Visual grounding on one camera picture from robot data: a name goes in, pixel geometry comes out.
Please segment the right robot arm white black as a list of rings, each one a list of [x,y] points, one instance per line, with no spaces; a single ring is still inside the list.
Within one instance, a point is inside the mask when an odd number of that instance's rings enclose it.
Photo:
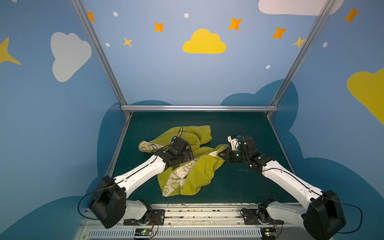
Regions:
[[[243,214],[244,219],[256,219],[260,224],[284,222],[305,229],[316,240],[330,240],[341,234],[347,224],[339,196],[322,191],[305,182],[284,168],[267,154],[260,153],[254,139],[249,136],[228,136],[230,147],[218,151],[218,157],[232,163],[247,164],[252,170],[270,179],[299,204],[289,205],[267,200],[258,206],[254,214]]]

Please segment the green jacket with printed lining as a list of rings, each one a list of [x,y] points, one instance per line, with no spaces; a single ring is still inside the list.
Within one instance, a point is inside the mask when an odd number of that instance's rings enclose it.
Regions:
[[[203,186],[211,183],[215,171],[224,164],[225,161],[218,156],[218,153],[227,150],[229,146],[227,144],[218,145],[216,148],[203,146],[212,140],[209,125],[180,126],[167,130],[149,142],[142,141],[139,150],[153,153],[169,145],[173,137],[180,137],[191,144],[194,159],[158,174],[162,195],[164,197],[196,195]]]

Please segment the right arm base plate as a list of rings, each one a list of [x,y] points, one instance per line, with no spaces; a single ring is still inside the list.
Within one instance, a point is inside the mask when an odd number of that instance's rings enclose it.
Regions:
[[[260,209],[240,210],[240,214],[245,222],[245,225],[284,225],[284,221],[273,220],[266,211]]]

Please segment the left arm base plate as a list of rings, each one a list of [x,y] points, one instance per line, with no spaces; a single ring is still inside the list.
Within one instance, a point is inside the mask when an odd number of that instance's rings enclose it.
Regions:
[[[165,210],[150,210],[147,211],[144,216],[139,219],[124,219],[124,226],[147,226],[147,225],[159,225],[162,226],[165,220]]]

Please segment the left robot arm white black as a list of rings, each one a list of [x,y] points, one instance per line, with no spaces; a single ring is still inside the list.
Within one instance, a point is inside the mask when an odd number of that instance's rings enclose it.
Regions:
[[[154,152],[148,160],[122,175],[103,177],[96,190],[85,195],[92,195],[89,208],[95,217],[82,214],[78,203],[80,216],[100,221],[106,229],[114,227],[123,218],[149,222],[152,208],[143,200],[129,201],[129,196],[152,177],[193,160],[194,155],[192,146],[180,137],[173,137],[166,146],[145,143],[145,149]]]

